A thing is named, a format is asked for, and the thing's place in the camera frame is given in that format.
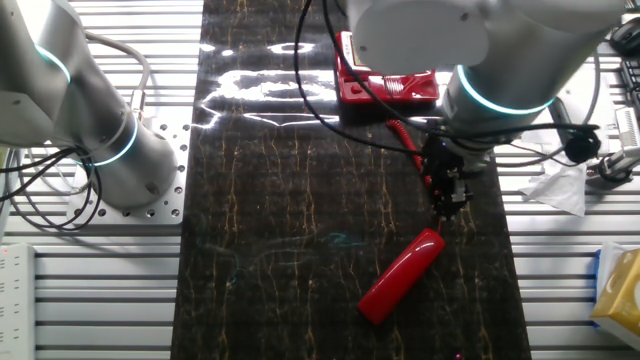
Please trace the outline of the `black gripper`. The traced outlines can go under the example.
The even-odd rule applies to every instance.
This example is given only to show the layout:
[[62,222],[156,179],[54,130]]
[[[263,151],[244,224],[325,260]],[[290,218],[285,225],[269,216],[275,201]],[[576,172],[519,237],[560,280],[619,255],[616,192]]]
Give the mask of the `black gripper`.
[[429,178],[433,210],[440,218],[451,220],[473,198],[464,160],[452,152],[444,140],[435,136],[425,140],[423,155],[423,174]]

